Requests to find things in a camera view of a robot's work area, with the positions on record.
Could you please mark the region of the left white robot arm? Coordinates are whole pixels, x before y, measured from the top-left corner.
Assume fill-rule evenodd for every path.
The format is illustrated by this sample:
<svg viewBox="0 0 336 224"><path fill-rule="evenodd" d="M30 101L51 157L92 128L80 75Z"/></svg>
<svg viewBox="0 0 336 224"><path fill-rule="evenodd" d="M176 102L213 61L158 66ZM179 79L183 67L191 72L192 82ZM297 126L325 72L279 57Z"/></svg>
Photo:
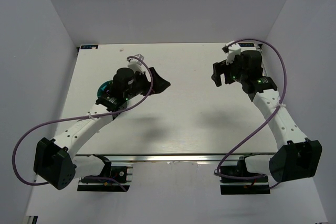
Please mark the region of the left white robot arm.
<svg viewBox="0 0 336 224"><path fill-rule="evenodd" d="M51 140L42 138L36 147L34 172L56 189L62 190L75 178L111 180L111 162L103 155L78 157L78 151L100 129L115 120L132 98L148 97L165 91L171 84L149 68L148 79L140 69L117 70L113 79L103 83L97 99L84 119Z"/></svg>

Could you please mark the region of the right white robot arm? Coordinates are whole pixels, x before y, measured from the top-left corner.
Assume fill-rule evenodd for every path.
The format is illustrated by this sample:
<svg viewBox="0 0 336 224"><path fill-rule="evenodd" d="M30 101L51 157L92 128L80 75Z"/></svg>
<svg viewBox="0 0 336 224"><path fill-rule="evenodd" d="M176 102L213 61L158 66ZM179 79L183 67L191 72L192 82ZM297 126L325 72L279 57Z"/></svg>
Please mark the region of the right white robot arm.
<svg viewBox="0 0 336 224"><path fill-rule="evenodd" d="M265 118L259 128L269 126L278 149L272 156L243 156L238 162L238 171L230 175L218 167L215 175L234 180L252 180L270 175L281 183L316 174L322 145L317 140L310 140L298 128L273 79L263 74L260 52L247 50L214 63L211 79L217 87L223 83L241 84L242 90Z"/></svg>

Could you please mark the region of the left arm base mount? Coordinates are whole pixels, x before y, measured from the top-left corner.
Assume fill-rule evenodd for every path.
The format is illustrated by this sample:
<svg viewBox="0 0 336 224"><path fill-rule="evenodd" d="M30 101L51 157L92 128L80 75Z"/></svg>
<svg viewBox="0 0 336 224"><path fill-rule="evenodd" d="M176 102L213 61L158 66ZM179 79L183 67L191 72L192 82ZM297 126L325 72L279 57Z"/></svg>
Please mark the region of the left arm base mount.
<svg viewBox="0 0 336 224"><path fill-rule="evenodd" d="M79 172L77 191L127 192L133 176L128 163L114 164L102 155L78 156L73 160Z"/></svg>

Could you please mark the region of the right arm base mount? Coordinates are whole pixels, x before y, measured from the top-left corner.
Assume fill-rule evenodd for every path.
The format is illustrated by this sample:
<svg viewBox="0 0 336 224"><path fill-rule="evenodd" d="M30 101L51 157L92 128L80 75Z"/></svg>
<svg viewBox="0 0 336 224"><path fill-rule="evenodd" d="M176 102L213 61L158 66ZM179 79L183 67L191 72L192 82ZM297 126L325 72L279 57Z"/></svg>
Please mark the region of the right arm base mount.
<svg viewBox="0 0 336 224"><path fill-rule="evenodd" d="M221 195L268 195L270 194L269 180L267 176L253 179L242 179L242 177L256 177L257 173L247 170L245 164L246 156L241 156L236 163L223 162L219 172L225 177L220 177Z"/></svg>

